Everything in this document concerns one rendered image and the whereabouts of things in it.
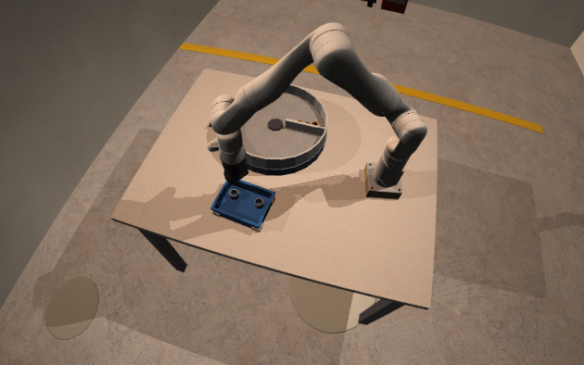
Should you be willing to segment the blue open crate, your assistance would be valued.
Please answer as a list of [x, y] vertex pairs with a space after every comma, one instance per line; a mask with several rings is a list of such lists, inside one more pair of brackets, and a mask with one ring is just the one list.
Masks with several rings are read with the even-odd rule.
[[[232, 189], [238, 191], [239, 197], [236, 200], [230, 197], [230, 191]], [[263, 200], [263, 208], [258, 209], [255, 207], [254, 201], [256, 198]], [[251, 228], [253, 231], [260, 232], [274, 200], [273, 191], [266, 188], [242, 180], [234, 185], [225, 181], [210, 209], [214, 210], [212, 211], [213, 215], [223, 217]]]

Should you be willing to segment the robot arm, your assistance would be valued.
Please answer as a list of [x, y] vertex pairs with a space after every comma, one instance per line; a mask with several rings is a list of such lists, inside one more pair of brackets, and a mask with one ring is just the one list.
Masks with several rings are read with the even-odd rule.
[[214, 100], [211, 127], [217, 133], [219, 148], [224, 153], [237, 152], [243, 145], [240, 128], [278, 99], [313, 61], [328, 81], [374, 115], [388, 120], [396, 135], [387, 140], [373, 178], [382, 187], [397, 185], [407, 161], [424, 140], [427, 127], [386, 77], [363, 65], [347, 29], [338, 23], [327, 23], [313, 31], [270, 69], [240, 88], [235, 99], [223, 94]]

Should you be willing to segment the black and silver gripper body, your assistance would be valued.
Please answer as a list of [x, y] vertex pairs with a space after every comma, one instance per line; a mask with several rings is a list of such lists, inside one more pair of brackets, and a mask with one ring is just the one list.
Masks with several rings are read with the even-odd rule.
[[246, 150], [244, 144], [234, 153], [224, 153], [218, 146], [217, 138], [208, 143], [210, 152], [219, 151], [220, 160], [224, 168], [224, 178], [231, 185], [236, 184], [246, 175], [248, 175], [248, 166], [246, 160]]

